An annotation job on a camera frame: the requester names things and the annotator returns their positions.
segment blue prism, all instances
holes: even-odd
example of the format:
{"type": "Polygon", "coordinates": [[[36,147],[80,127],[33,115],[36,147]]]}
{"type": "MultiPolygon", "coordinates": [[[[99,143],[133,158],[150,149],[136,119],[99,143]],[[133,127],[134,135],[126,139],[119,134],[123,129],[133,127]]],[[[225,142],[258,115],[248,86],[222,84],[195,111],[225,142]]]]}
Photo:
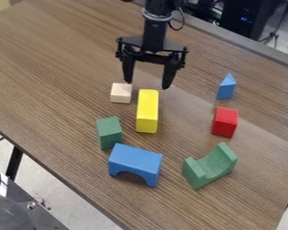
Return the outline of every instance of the blue prism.
{"type": "Polygon", "coordinates": [[[235,92],[236,80],[231,73],[224,78],[220,84],[217,100],[232,98],[235,92]]]}
{"type": "Polygon", "coordinates": [[[143,178],[148,186],[155,187],[162,159],[163,155],[117,143],[108,160],[109,174],[116,176],[120,172],[135,173],[143,178]]]}

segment green arch block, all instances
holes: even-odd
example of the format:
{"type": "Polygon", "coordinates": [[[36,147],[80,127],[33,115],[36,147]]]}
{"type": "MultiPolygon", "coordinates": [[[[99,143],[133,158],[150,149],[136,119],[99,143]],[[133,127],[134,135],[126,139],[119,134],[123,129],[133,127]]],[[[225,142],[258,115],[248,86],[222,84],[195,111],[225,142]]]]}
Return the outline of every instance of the green arch block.
{"type": "Polygon", "coordinates": [[[197,190],[233,171],[237,160],[235,153],[222,142],[200,160],[186,158],[183,164],[183,176],[197,190]]]}

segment beige block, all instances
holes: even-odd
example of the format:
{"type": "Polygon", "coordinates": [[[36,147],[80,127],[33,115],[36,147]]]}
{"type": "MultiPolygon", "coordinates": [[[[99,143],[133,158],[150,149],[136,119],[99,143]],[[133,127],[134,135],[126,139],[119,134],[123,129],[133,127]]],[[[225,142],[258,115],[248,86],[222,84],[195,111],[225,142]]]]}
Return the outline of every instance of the beige block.
{"type": "Polygon", "coordinates": [[[132,85],[124,83],[113,83],[111,89],[110,102],[130,103],[132,85]]]}

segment green cube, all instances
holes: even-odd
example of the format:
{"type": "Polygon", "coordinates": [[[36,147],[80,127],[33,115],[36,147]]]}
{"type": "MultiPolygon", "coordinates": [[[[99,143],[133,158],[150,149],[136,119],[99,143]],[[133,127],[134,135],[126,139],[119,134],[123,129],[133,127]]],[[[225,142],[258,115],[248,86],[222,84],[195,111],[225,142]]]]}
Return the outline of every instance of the green cube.
{"type": "Polygon", "coordinates": [[[98,119],[96,126],[101,149],[112,148],[116,143],[122,143],[122,128],[117,117],[98,119]]]}

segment robotic arm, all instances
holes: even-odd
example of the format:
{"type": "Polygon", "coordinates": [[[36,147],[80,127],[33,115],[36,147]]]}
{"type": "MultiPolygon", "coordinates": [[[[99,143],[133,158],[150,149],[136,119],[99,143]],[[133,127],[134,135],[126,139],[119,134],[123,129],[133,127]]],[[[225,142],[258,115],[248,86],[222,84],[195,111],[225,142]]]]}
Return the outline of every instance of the robotic arm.
{"type": "Polygon", "coordinates": [[[180,9],[183,2],[184,0],[147,0],[142,10],[145,18],[143,36],[120,37],[116,40],[116,57],[122,62],[124,80],[127,83],[132,82],[136,61],[165,66],[162,80],[164,90],[173,82],[177,70],[185,67],[187,47],[176,45],[166,38],[167,25],[171,26],[170,22],[173,19],[172,12],[180,9]]]}

